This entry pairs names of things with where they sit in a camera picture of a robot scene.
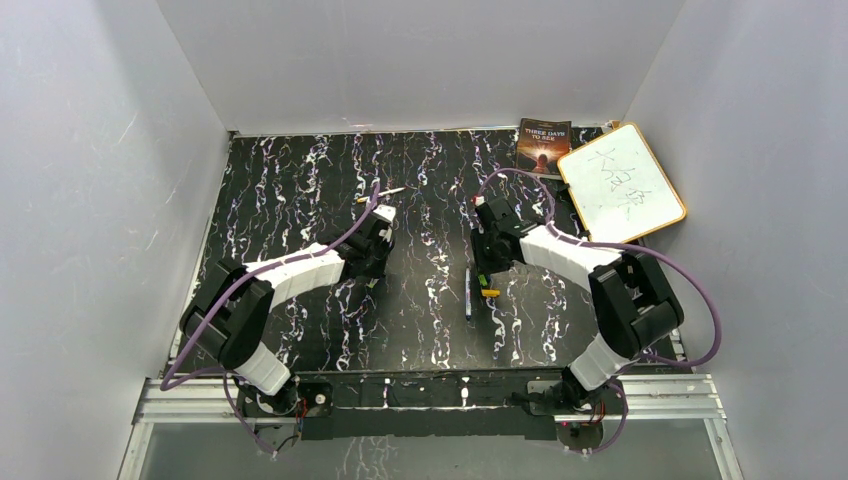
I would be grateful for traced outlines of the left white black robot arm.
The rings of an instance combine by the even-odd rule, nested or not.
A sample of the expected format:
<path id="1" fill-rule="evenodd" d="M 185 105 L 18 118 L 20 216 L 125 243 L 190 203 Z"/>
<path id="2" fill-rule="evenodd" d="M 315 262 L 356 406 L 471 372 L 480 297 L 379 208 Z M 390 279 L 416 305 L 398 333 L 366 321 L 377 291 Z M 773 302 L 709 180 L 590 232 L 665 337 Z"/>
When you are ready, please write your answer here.
<path id="1" fill-rule="evenodd" d="M 237 375 L 245 396 L 275 416 L 290 414 L 299 400 L 297 380 L 263 342 L 269 314 L 315 289 L 382 277 L 394 247 L 393 213 L 393 208 L 371 212 L 348 237 L 330 234 L 284 257 L 250 264 L 227 258 L 218 261 L 183 313 L 181 331 L 192 336 L 218 300 L 224 299 L 196 345 Z"/>

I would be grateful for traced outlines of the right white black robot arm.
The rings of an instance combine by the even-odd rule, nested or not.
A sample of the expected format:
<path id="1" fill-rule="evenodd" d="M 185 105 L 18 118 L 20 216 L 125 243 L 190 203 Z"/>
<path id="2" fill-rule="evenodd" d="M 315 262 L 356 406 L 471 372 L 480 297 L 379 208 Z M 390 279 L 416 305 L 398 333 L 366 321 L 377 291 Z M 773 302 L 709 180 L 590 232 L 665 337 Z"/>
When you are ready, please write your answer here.
<path id="1" fill-rule="evenodd" d="M 552 228 L 521 219 L 504 197 L 478 195 L 474 210 L 479 225 L 471 246 L 479 273 L 506 272 L 516 263 L 546 269 L 589 294 L 598 327 L 558 382 L 515 393 L 515 402 L 590 413 L 616 375 L 683 323 L 682 307 L 655 257 L 561 240 Z"/>

